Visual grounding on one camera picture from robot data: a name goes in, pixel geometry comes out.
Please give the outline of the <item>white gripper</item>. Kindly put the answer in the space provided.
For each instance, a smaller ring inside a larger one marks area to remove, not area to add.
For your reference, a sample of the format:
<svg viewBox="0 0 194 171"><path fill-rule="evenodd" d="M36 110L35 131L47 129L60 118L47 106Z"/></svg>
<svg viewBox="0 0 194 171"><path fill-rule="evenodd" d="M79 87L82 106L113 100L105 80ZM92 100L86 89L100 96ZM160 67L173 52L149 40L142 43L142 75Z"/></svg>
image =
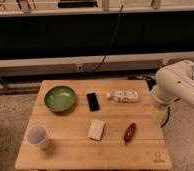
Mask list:
<svg viewBox="0 0 194 171"><path fill-rule="evenodd" d="M159 125L162 125L167 118L167 108L166 107L153 107L153 116Z"/></svg>

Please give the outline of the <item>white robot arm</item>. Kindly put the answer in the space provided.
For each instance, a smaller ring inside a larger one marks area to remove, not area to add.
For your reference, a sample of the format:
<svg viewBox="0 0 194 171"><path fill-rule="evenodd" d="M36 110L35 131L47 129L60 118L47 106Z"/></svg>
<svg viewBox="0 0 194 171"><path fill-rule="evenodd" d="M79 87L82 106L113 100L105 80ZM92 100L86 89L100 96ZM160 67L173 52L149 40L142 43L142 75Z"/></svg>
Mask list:
<svg viewBox="0 0 194 171"><path fill-rule="evenodd" d="M194 108L194 62L183 60L160 68L150 91L155 118L164 127L170 118L169 105L182 99Z"/></svg>

